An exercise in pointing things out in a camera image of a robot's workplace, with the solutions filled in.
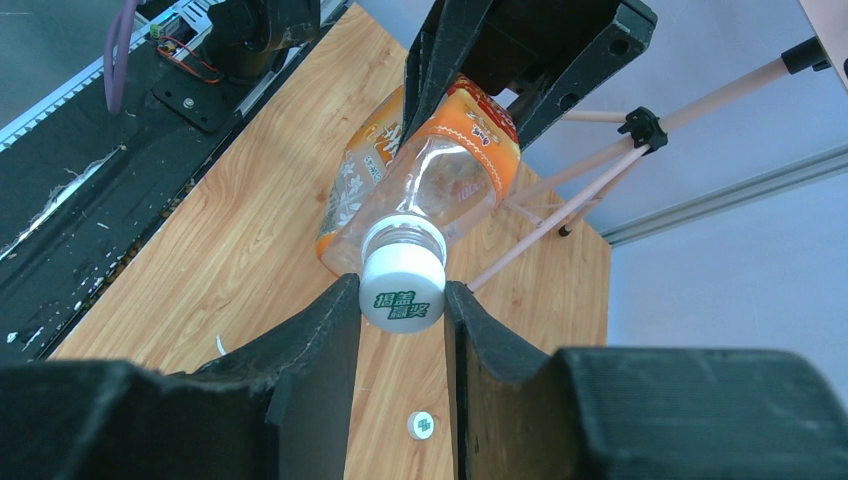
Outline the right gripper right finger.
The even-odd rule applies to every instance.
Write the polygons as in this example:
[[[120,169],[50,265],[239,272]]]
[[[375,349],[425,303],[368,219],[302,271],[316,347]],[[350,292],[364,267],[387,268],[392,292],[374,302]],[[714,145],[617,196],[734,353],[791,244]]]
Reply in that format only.
[[[847,414],[768,349],[536,348],[445,289],[459,479],[843,479]]]

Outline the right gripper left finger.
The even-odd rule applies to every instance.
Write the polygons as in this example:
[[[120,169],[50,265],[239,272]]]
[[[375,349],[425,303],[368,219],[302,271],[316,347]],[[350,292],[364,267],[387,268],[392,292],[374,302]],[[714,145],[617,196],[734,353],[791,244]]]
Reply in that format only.
[[[192,373],[121,360],[1,370],[5,479],[340,479],[359,279]]]

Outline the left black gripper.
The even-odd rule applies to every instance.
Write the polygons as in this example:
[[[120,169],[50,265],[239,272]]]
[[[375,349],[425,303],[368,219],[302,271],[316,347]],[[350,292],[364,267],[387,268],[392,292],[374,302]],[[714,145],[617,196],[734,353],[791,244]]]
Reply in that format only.
[[[487,16],[491,5],[445,0],[431,7],[406,59],[402,143],[435,112],[463,66],[487,93],[520,81],[515,124],[526,149],[644,53],[658,23],[642,1],[496,1]]]

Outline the orange label plastic bottle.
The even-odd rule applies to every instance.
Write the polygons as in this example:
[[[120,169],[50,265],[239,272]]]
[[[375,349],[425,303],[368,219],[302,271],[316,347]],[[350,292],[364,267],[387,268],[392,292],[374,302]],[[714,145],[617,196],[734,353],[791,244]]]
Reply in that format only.
[[[456,77],[436,111],[401,138],[398,87],[345,146],[315,251],[336,275],[361,272],[368,230],[385,217],[427,219],[452,244],[506,196],[521,153],[510,114],[467,76]]]

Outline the white bottle cap green print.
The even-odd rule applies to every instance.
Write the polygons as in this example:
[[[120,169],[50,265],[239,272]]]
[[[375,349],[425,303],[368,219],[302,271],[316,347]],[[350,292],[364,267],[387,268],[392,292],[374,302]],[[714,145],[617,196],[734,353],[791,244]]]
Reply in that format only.
[[[397,334],[428,329],[443,315],[445,269],[423,246],[395,243],[368,256],[359,287],[365,319]]]

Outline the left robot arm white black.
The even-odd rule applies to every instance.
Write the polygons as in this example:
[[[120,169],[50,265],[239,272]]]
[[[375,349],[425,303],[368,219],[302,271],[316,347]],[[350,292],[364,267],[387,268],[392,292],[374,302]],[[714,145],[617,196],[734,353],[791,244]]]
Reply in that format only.
[[[208,17],[208,58],[244,79],[321,27],[317,1],[222,1]],[[408,50],[403,135],[464,75],[490,96],[516,93],[508,112],[526,148],[645,52],[657,23],[642,1],[436,1]]]

